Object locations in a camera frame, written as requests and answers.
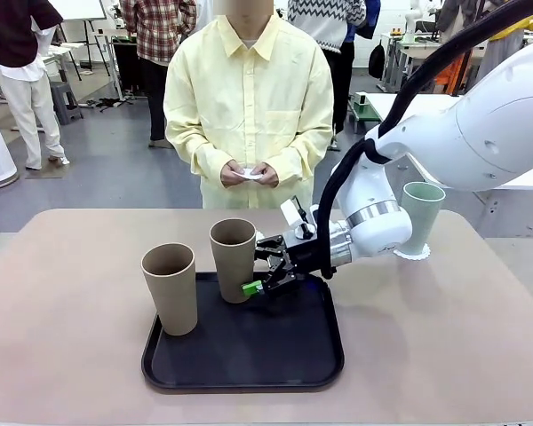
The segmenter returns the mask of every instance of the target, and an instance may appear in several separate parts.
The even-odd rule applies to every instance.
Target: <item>mint green cup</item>
[[[423,252],[445,198],[441,188],[427,182],[410,182],[403,187],[401,207],[409,213],[412,236],[398,248],[401,253],[417,256]]]

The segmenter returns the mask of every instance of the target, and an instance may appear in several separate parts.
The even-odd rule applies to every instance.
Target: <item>beige cup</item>
[[[152,248],[142,258],[142,271],[164,331],[186,335],[197,325],[195,256],[183,244]]]
[[[240,304],[247,299],[242,285],[252,282],[257,230],[243,219],[217,222],[210,232],[219,290],[226,302]]]

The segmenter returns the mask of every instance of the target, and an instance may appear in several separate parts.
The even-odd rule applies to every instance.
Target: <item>plaid shirt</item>
[[[182,35],[195,28],[195,0],[121,0],[124,22],[137,34],[138,54],[155,62],[170,62]]]

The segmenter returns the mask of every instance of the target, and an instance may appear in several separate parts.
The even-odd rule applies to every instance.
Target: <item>dark jacket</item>
[[[365,5],[367,6],[367,18],[365,25],[357,28],[357,35],[371,40],[381,13],[381,0],[365,0]]]
[[[20,68],[36,59],[37,40],[31,18],[40,29],[63,21],[48,0],[0,0],[0,65]]]
[[[454,22],[462,6],[464,15],[464,28],[470,25],[476,17],[478,0],[446,0],[442,5],[442,11],[436,22],[436,29],[445,32]]]

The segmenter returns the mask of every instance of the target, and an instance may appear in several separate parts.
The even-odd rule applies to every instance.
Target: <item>black cable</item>
[[[338,195],[339,188],[346,182],[347,177],[359,158],[365,152],[365,140],[362,139],[355,143],[346,153],[336,170],[331,174],[328,183],[323,188],[320,207],[318,209],[317,220],[317,240],[318,250],[321,253],[323,278],[331,280],[333,271],[331,270],[330,254],[330,213],[331,207]]]
[[[478,43],[492,37],[500,31],[533,15],[533,0],[510,0],[485,18],[476,21],[462,30],[447,43],[428,57],[425,63],[407,80],[395,98],[387,118],[379,126],[379,137],[394,128],[404,116],[410,102],[430,80],[461,55]],[[341,163],[331,175],[323,188],[318,209],[318,250],[322,276],[330,280],[333,276],[330,253],[330,213],[339,188],[346,182],[355,164],[365,152],[365,140],[362,139],[347,151]]]
[[[533,15],[533,0],[510,0],[443,44],[402,86],[387,118],[379,126],[379,137],[399,124],[410,102],[422,87],[450,65],[455,58],[531,15]]]

